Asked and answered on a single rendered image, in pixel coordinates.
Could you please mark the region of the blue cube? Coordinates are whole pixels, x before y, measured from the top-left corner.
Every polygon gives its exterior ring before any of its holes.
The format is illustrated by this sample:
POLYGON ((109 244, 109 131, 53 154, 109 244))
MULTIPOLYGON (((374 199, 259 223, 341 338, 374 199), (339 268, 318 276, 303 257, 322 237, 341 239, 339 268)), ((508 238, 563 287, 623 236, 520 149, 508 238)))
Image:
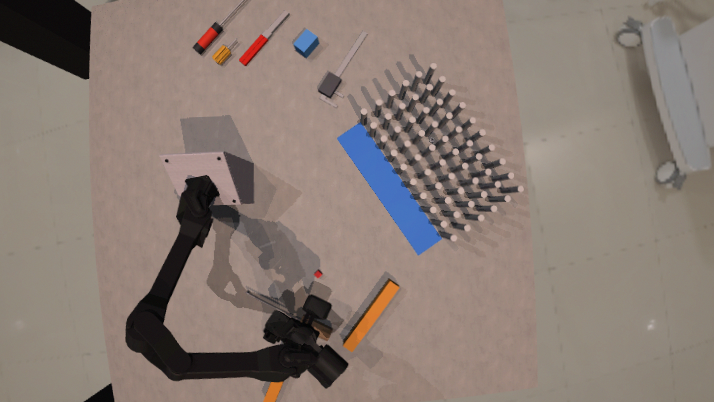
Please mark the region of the blue cube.
POLYGON ((297 41, 293 45, 295 46, 295 50, 299 54, 302 54, 305 58, 308 58, 312 51, 317 48, 318 44, 318 36, 311 33, 308 29, 305 29, 304 33, 297 39, 297 41))

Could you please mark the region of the blue flat strip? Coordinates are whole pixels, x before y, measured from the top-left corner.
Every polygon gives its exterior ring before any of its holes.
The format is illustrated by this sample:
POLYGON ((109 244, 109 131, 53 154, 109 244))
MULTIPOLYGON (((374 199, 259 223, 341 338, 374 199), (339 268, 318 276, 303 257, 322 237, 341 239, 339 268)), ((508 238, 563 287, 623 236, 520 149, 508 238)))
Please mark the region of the blue flat strip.
POLYGON ((417 255, 442 240, 361 122, 337 139, 417 255))

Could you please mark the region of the orange rectangular bar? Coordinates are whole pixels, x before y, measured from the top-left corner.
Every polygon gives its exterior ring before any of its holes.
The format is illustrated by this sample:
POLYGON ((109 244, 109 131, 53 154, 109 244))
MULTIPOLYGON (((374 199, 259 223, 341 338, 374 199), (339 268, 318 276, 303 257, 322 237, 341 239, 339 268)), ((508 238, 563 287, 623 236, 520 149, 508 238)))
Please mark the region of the orange rectangular bar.
POLYGON ((397 285, 397 283, 389 279, 376 297, 376 299, 373 300, 369 308, 366 310, 362 318, 357 322, 350 334, 347 335, 347 337, 343 341, 342 346, 344 346, 350 352, 353 352, 353 350, 360 343, 365 334, 370 330, 377 318, 379 318, 385 306, 395 295, 398 289, 399 286, 397 285))
POLYGON ((283 382, 271 382, 263 402, 276 402, 276 398, 282 388, 283 382))

